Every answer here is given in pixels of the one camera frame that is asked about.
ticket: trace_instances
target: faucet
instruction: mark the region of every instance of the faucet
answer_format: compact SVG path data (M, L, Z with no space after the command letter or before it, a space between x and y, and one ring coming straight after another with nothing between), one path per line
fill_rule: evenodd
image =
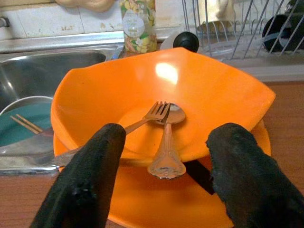
M10 26L9 19L6 17L0 17L0 28Z

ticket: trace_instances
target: sink basin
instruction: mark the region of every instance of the sink basin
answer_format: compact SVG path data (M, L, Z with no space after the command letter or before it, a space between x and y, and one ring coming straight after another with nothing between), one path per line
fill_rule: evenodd
M0 55L0 111L27 96L53 97L70 69L118 58L122 48L107 45Z

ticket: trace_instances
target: tiled wall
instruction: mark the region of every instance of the tiled wall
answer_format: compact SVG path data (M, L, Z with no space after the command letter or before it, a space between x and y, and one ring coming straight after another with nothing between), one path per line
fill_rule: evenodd
M0 8L0 16L9 18L11 23L8 28L0 28L0 40L122 30L118 1L104 13L51 3ZM178 26L184 26L181 1L157 0L156 27Z

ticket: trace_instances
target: bottle label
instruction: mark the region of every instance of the bottle label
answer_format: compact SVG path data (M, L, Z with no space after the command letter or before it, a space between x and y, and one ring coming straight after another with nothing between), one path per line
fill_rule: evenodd
M139 37L144 32L143 19L138 17L131 9L127 10L123 17L123 31L129 37Z

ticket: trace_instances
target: chopsticks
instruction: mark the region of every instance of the chopsticks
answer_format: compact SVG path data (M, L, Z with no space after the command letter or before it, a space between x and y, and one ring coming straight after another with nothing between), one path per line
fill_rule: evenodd
M37 125L33 124L31 121L24 118L22 115L16 114L16 116L10 116L14 121L24 126L26 129L32 131L35 134L41 133L43 130Z

